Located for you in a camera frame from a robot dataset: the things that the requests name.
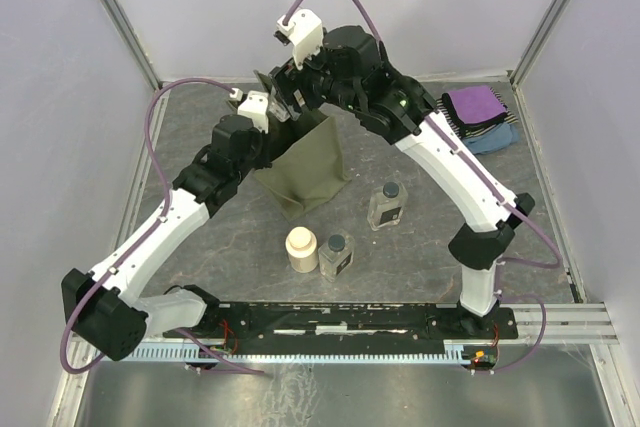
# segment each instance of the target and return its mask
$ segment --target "folded cloth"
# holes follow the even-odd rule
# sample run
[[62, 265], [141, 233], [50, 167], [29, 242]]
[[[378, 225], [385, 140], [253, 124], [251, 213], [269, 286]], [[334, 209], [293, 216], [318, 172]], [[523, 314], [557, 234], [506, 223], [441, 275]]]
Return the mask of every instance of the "folded cloth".
[[482, 135], [462, 139], [462, 143], [472, 154], [478, 155], [496, 152], [519, 140], [520, 134], [518, 134], [516, 126], [503, 122]]
[[303, 136], [271, 168], [253, 174], [290, 221], [331, 200], [351, 180], [344, 170], [335, 118], [314, 111], [296, 124], [308, 124]]
[[[513, 115], [513, 113], [511, 111], [509, 111], [509, 108], [505, 105], [505, 103], [502, 101], [502, 97], [500, 96], [499, 93], [495, 92], [493, 89], [489, 88], [491, 95], [495, 97], [495, 99], [501, 104], [502, 108], [504, 109], [504, 111], [506, 112], [506, 117], [501, 120], [500, 122], [506, 122], [509, 124], [515, 124], [518, 120], [516, 119], [516, 116]], [[489, 132], [493, 127], [495, 127], [494, 124], [492, 125], [488, 125], [488, 126], [484, 126], [484, 127], [476, 127], [476, 128], [464, 128], [461, 129], [460, 128], [460, 124], [459, 124], [459, 120], [458, 121], [454, 121], [450, 110], [445, 106], [444, 103], [444, 99], [446, 98], [446, 94], [442, 96], [442, 98], [440, 98], [437, 102], [438, 108], [440, 109], [440, 111], [442, 113], [444, 113], [444, 116], [447, 119], [447, 122], [449, 123], [449, 126], [451, 127], [451, 129], [453, 129], [454, 133], [461, 139], [465, 139], [465, 138], [470, 138], [470, 137], [477, 137], [483, 134], [486, 134], [487, 132]]]

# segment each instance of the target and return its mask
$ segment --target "black label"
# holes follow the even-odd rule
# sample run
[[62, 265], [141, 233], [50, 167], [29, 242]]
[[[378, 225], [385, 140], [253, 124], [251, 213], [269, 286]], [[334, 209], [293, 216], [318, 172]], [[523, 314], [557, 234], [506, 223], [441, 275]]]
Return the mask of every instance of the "black label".
[[351, 263], [351, 256], [352, 256], [352, 255], [353, 255], [353, 254], [349, 254], [349, 255], [347, 255], [347, 258], [346, 258], [346, 259], [344, 259], [344, 260], [340, 263], [340, 265], [339, 265], [339, 266], [338, 266], [338, 268], [336, 269], [336, 275], [338, 275], [340, 272], [342, 272], [342, 271], [345, 269], [345, 267]]
[[384, 214], [380, 216], [380, 225], [386, 224], [387, 222], [391, 222], [392, 220], [396, 220], [400, 215], [400, 211], [402, 207], [396, 207], [395, 209], [387, 210]]

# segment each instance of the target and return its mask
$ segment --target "white bottle cap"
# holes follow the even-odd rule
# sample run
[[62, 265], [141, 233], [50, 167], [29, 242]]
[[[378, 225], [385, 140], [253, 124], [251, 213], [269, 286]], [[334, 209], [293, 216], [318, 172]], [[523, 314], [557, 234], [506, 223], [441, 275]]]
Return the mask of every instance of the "white bottle cap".
[[296, 227], [285, 242], [291, 267], [297, 272], [311, 272], [318, 265], [318, 241], [305, 227]]

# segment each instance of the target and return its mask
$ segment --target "striped cloth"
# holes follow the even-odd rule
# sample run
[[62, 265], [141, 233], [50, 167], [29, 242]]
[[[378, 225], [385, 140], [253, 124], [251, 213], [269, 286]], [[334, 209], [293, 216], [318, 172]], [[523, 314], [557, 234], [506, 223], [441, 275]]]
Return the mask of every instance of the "striped cloth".
[[[502, 105], [504, 105], [504, 108], [507, 110], [507, 118], [504, 120], [506, 123], [508, 124], [515, 124], [518, 119], [516, 118], [515, 115], [513, 115], [513, 113], [509, 110], [509, 107], [507, 107], [507, 104], [505, 104], [502, 101], [502, 97], [500, 96], [500, 94], [498, 92], [496, 92], [495, 90], [491, 89], [491, 92], [493, 92], [493, 95], [496, 96], [496, 98], [500, 101], [500, 103]], [[446, 109], [446, 107], [444, 106], [444, 103], [442, 102], [442, 97], [440, 97], [438, 99], [438, 109], [440, 110], [440, 112], [442, 112], [444, 114], [444, 116], [447, 119], [447, 122], [449, 123], [449, 126], [451, 127], [451, 129], [453, 130], [453, 132], [460, 137], [460, 128], [454, 124], [451, 121], [451, 116], [449, 115], [449, 111]], [[493, 129], [495, 127], [495, 125], [492, 125], [490, 127], [486, 127], [484, 129], [479, 129], [479, 130], [469, 130], [467, 131], [467, 135], [465, 137], [465, 139], [470, 139], [472, 137], [479, 137], [483, 134], [486, 134], [487, 132], [489, 132], [491, 129]]]

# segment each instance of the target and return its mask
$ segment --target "floor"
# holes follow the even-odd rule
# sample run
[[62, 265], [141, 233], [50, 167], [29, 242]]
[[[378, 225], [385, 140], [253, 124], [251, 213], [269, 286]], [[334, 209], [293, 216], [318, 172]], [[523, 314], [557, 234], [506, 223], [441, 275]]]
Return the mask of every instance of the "floor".
[[[429, 83], [435, 97], [465, 84]], [[509, 108], [516, 112], [511, 85], [494, 82]], [[258, 88], [243, 85], [243, 90]], [[158, 141], [158, 156], [169, 178], [189, 164], [208, 143], [211, 128], [228, 113], [226, 93], [211, 86], [177, 88], [170, 97]], [[460, 266], [447, 243], [463, 223], [455, 205], [413, 161], [369, 134], [350, 114], [327, 106], [335, 115], [351, 182], [329, 203], [294, 223], [280, 214], [273, 201], [251, 176], [204, 227], [191, 235], [149, 282], [146, 295], [157, 295], [173, 284], [195, 283], [226, 300], [270, 301], [383, 301], [455, 302], [461, 288]], [[481, 162], [516, 193], [529, 192], [536, 200], [532, 218], [552, 234], [531, 152], [524, 135], [518, 144], [482, 156]], [[373, 232], [366, 215], [371, 190], [388, 180], [402, 181], [409, 201], [401, 223]], [[152, 173], [146, 184], [138, 222], [161, 200], [159, 182]], [[310, 228], [324, 242], [337, 228], [356, 239], [355, 263], [330, 284], [318, 269], [299, 274], [288, 267], [284, 240], [296, 225]], [[551, 260], [546, 247], [526, 227], [520, 227], [510, 254]], [[509, 265], [502, 275], [506, 295], [528, 292], [546, 302], [573, 298], [564, 271], [536, 270]]]
[[[505, 346], [501, 357], [522, 354]], [[517, 370], [471, 377], [424, 364], [264, 364], [264, 376], [101, 362], [76, 427], [612, 426], [589, 346], [545, 346]]]

